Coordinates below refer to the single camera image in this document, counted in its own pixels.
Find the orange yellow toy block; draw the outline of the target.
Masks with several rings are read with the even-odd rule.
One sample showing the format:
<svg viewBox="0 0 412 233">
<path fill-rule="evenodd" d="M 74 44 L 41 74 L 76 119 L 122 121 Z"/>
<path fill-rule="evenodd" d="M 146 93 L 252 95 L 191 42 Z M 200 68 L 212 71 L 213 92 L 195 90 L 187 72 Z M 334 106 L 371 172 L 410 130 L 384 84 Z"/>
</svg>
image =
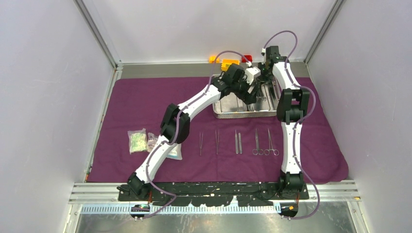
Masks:
<svg viewBox="0 0 412 233">
<path fill-rule="evenodd" d="M 227 71 L 232 64 L 239 65 L 240 60 L 223 59 L 221 63 L 221 71 Z"/>
</svg>

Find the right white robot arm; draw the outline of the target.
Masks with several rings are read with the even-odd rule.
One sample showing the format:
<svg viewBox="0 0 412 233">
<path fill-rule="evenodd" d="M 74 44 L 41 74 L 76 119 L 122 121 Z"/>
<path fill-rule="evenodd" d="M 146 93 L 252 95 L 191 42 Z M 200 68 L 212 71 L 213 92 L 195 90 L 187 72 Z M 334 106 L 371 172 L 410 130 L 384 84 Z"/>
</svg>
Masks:
<svg viewBox="0 0 412 233">
<path fill-rule="evenodd" d="M 273 78 L 280 93 L 276 117 L 281 122 L 284 157 L 277 193 L 283 199 L 290 199 L 301 192 L 305 184 L 300 164 L 300 135 L 302 119 L 308 113 L 310 92 L 299 84 L 278 46 L 263 48 L 261 54 L 264 61 L 258 68 L 264 78 Z"/>
</svg>

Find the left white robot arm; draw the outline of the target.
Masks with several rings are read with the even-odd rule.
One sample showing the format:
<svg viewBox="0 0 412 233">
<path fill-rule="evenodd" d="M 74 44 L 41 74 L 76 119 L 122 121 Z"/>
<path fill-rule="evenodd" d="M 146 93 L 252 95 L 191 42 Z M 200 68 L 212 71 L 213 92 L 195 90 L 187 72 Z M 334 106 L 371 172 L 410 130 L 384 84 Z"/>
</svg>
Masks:
<svg viewBox="0 0 412 233">
<path fill-rule="evenodd" d="M 205 108 L 231 93 L 246 104 L 255 103 L 260 75 L 260 69 L 251 63 L 247 64 L 247 68 L 231 64 L 219 76 L 211 75 L 208 84 L 189 100 L 178 105 L 171 103 L 163 116 L 154 148 L 142 165 L 129 176 L 126 184 L 117 188 L 120 194 L 138 201 L 145 200 L 169 152 L 187 139 L 191 121 Z"/>
</svg>

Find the green packet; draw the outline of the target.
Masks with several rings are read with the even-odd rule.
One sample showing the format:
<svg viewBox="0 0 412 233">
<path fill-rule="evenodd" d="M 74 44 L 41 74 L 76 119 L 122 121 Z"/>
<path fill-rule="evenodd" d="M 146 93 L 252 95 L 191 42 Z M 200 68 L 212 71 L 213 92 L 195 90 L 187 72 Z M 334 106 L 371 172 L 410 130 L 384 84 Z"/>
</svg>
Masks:
<svg viewBox="0 0 412 233">
<path fill-rule="evenodd" d="M 137 131 L 128 131 L 127 134 L 130 154 L 147 150 L 147 134 L 145 128 Z"/>
</svg>

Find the purple cloth wrap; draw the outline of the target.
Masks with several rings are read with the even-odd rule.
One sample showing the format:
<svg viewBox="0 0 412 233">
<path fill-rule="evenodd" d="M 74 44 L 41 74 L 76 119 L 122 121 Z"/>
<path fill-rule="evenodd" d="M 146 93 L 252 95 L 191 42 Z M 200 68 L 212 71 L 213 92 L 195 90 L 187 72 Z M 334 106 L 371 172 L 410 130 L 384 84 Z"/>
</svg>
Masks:
<svg viewBox="0 0 412 233">
<path fill-rule="evenodd" d="M 147 157 L 129 153 L 128 131 L 143 128 L 158 134 L 167 106 L 187 101 L 208 83 L 207 77 L 120 79 L 116 81 L 94 152 L 89 182 L 124 183 Z M 220 130 L 216 155 L 215 130 Z M 259 146 L 268 148 L 268 129 L 278 156 L 253 155 Z M 235 130 L 241 133 L 242 154 L 235 153 Z M 199 156 L 199 132 L 203 132 Z M 166 159 L 156 182 L 275 182 L 283 160 L 283 135 L 276 117 L 218 119 L 212 107 L 190 124 L 182 144 L 182 160 Z M 348 164 L 339 148 L 321 104 L 303 123 L 301 165 L 316 183 L 339 182 L 348 177 Z"/>
</svg>

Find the steel surgical scissors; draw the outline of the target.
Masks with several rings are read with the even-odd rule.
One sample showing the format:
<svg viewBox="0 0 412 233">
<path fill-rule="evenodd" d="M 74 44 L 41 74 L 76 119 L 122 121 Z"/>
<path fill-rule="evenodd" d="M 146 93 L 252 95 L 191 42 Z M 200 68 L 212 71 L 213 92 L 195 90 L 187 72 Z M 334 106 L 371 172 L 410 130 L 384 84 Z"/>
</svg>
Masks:
<svg viewBox="0 0 412 233">
<path fill-rule="evenodd" d="M 256 148 L 252 150 L 252 154 L 253 155 L 263 155 L 264 151 L 259 146 L 259 137 L 258 137 L 258 130 L 257 129 L 255 129 L 255 142 L 256 142 Z"/>
<path fill-rule="evenodd" d="M 279 151 L 277 149 L 274 149 L 273 147 L 270 129 L 268 129 L 267 131 L 268 131 L 268 148 L 264 150 L 264 155 L 273 154 L 274 156 L 278 156 Z"/>
</svg>

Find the steel surgical forceps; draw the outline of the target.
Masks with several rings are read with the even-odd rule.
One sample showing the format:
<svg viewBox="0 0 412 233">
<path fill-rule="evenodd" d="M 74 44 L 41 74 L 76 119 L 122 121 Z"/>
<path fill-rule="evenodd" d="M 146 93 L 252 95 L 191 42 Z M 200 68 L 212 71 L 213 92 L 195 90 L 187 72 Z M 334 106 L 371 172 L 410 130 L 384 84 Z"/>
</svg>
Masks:
<svg viewBox="0 0 412 233">
<path fill-rule="evenodd" d="M 266 86 L 265 84 L 261 84 L 261 85 L 259 85 L 259 87 L 257 88 L 257 92 L 256 92 L 256 100 L 257 100 L 257 101 L 264 102 L 264 101 L 267 101 L 267 100 L 268 100 L 268 97 L 267 97 L 267 94 L 266 94 L 266 87 L 265 87 L 265 86 Z"/>
</svg>

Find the steel instrument tray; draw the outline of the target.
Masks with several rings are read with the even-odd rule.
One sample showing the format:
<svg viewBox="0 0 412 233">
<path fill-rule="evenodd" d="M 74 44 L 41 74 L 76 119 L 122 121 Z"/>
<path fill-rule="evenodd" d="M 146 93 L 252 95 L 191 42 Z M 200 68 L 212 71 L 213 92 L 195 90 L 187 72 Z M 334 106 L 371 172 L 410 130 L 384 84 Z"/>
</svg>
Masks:
<svg viewBox="0 0 412 233">
<path fill-rule="evenodd" d="M 251 117 L 274 117 L 278 102 L 273 99 L 272 81 L 265 83 L 267 101 L 258 101 L 255 104 L 245 104 L 234 93 L 230 93 L 212 105 L 216 118 L 251 118 Z"/>
</svg>

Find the pink clear packet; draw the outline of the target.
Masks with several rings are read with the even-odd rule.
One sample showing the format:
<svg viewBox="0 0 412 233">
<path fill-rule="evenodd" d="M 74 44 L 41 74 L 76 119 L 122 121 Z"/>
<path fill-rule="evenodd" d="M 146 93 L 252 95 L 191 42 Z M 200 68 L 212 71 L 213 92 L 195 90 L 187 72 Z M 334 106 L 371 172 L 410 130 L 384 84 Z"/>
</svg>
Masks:
<svg viewBox="0 0 412 233">
<path fill-rule="evenodd" d="M 147 136 L 147 152 L 151 152 L 156 146 L 158 136 L 154 133 L 148 133 Z"/>
</svg>

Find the steel tweezers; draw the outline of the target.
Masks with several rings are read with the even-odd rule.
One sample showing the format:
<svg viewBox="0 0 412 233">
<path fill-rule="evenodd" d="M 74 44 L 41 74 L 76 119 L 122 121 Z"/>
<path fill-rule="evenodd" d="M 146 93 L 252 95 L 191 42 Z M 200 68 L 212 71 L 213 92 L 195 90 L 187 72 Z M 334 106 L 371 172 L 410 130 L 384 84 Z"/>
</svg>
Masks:
<svg viewBox="0 0 412 233">
<path fill-rule="evenodd" d="M 199 132 L 199 156 L 202 156 L 202 148 L 203 148 L 203 132 Z"/>
<path fill-rule="evenodd" d="M 219 137 L 220 137 L 220 130 L 215 130 L 215 146 L 216 146 L 216 155 L 219 154 Z"/>
</svg>

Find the white sterile pouch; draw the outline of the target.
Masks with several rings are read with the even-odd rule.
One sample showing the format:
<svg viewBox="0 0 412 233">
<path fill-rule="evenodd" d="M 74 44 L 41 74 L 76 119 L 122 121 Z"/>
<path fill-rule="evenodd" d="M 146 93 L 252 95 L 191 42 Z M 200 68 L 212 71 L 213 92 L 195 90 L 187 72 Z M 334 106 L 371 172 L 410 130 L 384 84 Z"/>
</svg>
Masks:
<svg viewBox="0 0 412 233">
<path fill-rule="evenodd" d="M 182 160 L 181 144 L 177 144 L 167 155 L 167 158 Z"/>
</svg>

